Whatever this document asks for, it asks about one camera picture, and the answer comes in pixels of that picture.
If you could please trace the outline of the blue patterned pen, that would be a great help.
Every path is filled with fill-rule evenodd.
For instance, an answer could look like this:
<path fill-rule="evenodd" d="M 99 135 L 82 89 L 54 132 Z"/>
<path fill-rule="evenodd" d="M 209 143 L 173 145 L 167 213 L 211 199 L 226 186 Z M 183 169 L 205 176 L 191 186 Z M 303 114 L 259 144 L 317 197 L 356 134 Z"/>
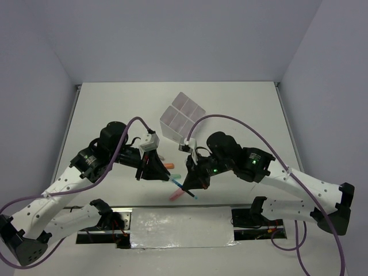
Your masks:
<path fill-rule="evenodd" d="M 198 199 L 198 197 L 196 196 L 196 195 L 194 195 L 192 192 L 190 192 L 189 190 L 187 190 L 187 189 L 185 189 L 184 187 L 183 187 L 183 185 L 182 184 L 180 184 L 176 179 L 174 179 L 174 178 L 170 178 L 170 181 L 172 182 L 172 183 L 174 183 L 175 185 L 177 185 L 184 193 L 187 193 L 188 195 L 190 195 L 192 198 L 194 198 L 195 200 L 197 200 Z"/>

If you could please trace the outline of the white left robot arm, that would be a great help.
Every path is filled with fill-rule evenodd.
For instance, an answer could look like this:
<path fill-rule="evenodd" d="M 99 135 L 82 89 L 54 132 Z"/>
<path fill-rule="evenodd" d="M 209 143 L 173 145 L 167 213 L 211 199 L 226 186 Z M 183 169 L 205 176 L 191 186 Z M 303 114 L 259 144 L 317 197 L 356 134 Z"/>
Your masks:
<path fill-rule="evenodd" d="M 1 215 L 1 239 L 18 262 L 19 269 L 34 267 L 48 247 L 81 229 L 117 230 L 129 228 L 129 216 L 121 215 L 103 200 L 60 216 L 79 193 L 101 183 L 114 163 L 136 169 L 136 179 L 168 181 L 167 171 L 157 153 L 159 138 L 148 129 L 138 147 L 128 143 L 128 126 L 110 122 L 100 136 L 70 161 L 60 177 L 40 196 L 17 213 Z"/>

